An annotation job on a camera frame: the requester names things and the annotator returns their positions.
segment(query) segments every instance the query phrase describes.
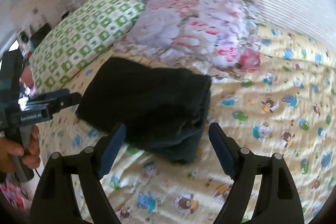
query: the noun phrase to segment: floral blanket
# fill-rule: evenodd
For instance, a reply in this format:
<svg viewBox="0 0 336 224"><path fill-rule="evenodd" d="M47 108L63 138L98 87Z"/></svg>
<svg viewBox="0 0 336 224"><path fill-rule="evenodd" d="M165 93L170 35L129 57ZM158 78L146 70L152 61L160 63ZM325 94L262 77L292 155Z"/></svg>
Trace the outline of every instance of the floral blanket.
<svg viewBox="0 0 336 224"><path fill-rule="evenodd" d="M258 17L255 0L150 0L124 42L250 69L260 66Z"/></svg>
<svg viewBox="0 0 336 224"><path fill-rule="evenodd" d="M228 136L255 154L283 155L308 223L336 184L336 55L313 38L293 30L265 24L260 25L258 35L262 42L258 71L231 71L230 75L237 76L227 77L227 72L190 56L179 58L171 66L213 76L209 123L218 121ZM149 59L146 51L127 48L122 43L116 45L78 73L65 88L84 93L110 56L167 67L158 61L165 61L162 55L166 52L153 54ZM62 155L78 153L103 136L79 121L75 110L75 106L63 109L52 121L39 124L44 164L55 151ZM101 180L122 223L213 223L233 181L221 169L207 127L192 164L176 165L128 144L122 146L111 172ZM243 222L253 215L260 182L257 176ZM76 176L73 186L81 214L90 221Z"/></svg>

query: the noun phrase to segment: folded towel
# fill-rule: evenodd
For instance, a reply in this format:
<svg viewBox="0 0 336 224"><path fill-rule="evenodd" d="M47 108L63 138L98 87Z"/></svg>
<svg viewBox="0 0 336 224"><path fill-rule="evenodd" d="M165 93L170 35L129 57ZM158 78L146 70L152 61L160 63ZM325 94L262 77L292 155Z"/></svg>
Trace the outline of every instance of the folded towel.
<svg viewBox="0 0 336 224"><path fill-rule="evenodd" d="M76 114L98 130L126 125L126 142L169 160L194 161L206 123L211 78L110 58Z"/></svg>

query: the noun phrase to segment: bedsheet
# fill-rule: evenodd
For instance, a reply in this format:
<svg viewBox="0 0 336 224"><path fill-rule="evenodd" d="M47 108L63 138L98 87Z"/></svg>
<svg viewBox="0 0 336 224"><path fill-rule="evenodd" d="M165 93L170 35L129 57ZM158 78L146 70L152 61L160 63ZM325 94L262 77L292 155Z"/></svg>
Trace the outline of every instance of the bedsheet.
<svg viewBox="0 0 336 224"><path fill-rule="evenodd" d="M336 182L336 58L298 32L270 24L262 24L258 32L262 39L260 71L228 77L192 58L181 58L173 67L213 76L208 124L218 121L228 136L255 154L283 155L308 223ZM110 56L151 67L168 66L155 55L149 59L137 49L113 47L65 88L83 93ZM79 121L75 110L75 106L64 109L52 121L39 124L44 164L55 151L78 153L104 135ZM122 223L213 223L233 181L221 169L207 128L192 164L178 165L123 144L111 172L101 180ZM257 176L243 222L252 217L260 182ZM77 176L73 176L73 186L81 214L90 221Z"/></svg>

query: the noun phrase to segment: bed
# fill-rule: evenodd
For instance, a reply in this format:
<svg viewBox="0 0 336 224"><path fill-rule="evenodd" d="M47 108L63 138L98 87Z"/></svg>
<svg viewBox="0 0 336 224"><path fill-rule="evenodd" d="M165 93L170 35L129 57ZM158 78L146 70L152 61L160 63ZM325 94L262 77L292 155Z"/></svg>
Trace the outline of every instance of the bed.
<svg viewBox="0 0 336 224"><path fill-rule="evenodd" d="M130 0L109 1L125 7L124 2ZM100 0L93 2L98 4L95 9L107 9L99 5ZM87 3L84 8L92 6L92 3ZM148 54L142 47L124 43L125 36L121 35L131 29L143 10L143 5L136 1L130 7L132 13L123 15L131 24L102 23L96 33L88 36L90 39L92 35L105 39L103 48L93 44L90 46L92 51L82 51L82 56L85 56L75 60L72 51L80 52L86 45L79 44L76 38L71 41L76 46L72 51L67 49L64 52L71 53L71 62L75 65L68 66L67 58L62 60L62 64L55 64L48 58L43 61L38 57L43 53L43 47L50 45L53 45L53 55L61 52L55 46L57 43L67 45L63 31L67 35L77 28L79 32L85 31L81 22L86 15L81 10L68 19L73 20L73 29L66 28L64 22L60 23L52 32L55 36L47 37L32 56L35 60L33 77L40 92L67 88L71 92L84 93L109 57L122 57L150 67L186 67L195 73L212 76L208 122L194 163L176 164L124 144L111 172L101 180L122 223L213 223L233 181L223 173L209 142L207 128L212 122L219 122L228 136L255 154L270 156L278 152L283 155L299 192L305 223L309 223L336 184L335 54L313 36L260 22L257 28L260 63L256 70L218 70L209 62L190 56L167 59L162 57L166 51ZM111 24L114 28L107 30L107 25ZM105 31L110 32L109 39L100 36ZM317 33L315 27L310 31ZM66 73L57 75L62 66ZM47 80L39 81L41 75ZM52 121L39 124L44 164L55 151L63 155L78 153L104 135L78 120L75 110L76 107L64 109L55 114ZM260 181L260 177L255 180L243 222L252 217ZM81 214L90 221L76 176L73 185ZM182 208L179 205L181 199L189 200L191 205Z"/></svg>

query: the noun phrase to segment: finger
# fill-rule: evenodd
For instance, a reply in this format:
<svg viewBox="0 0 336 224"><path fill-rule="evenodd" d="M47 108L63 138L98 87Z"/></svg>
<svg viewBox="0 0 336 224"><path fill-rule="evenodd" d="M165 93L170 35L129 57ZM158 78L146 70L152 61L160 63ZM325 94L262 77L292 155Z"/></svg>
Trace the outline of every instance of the finger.
<svg viewBox="0 0 336 224"><path fill-rule="evenodd" d="M33 128L31 129L31 135L33 136L34 139L38 140L39 133L40 133L40 130L38 126L33 126Z"/></svg>
<svg viewBox="0 0 336 224"><path fill-rule="evenodd" d="M16 172L16 167L8 154L0 157L0 170L5 174Z"/></svg>
<svg viewBox="0 0 336 224"><path fill-rule="evenodd" d="M27 165L30 169L36 169L40 166L41 163L41 159L38 158L35 162L33 162L32 164Z"/></svg>
<svg viewBox="0 0 336 224"><path fill-rule="evenodd" d="M25 151L21 145L17 142L8 140L6 138L1 138L1 149L7 151L8 154L15 156L23 156Z"/></svg>
<svg viewBox="0 0 336 224"><path fill-rule="evenodd" d="M35 155L37 150L39 148L39 140L31 138L29 145L28 145L28 151L30 154Z"/></svg>
<svg viewBox="0 0 336 224"><path fill-rule="evenodd" d="M27 155L22 158L22 162L25 165L30 165L36 162L40 158L40 149L37 150L36 154L34 155Z"/></svg>

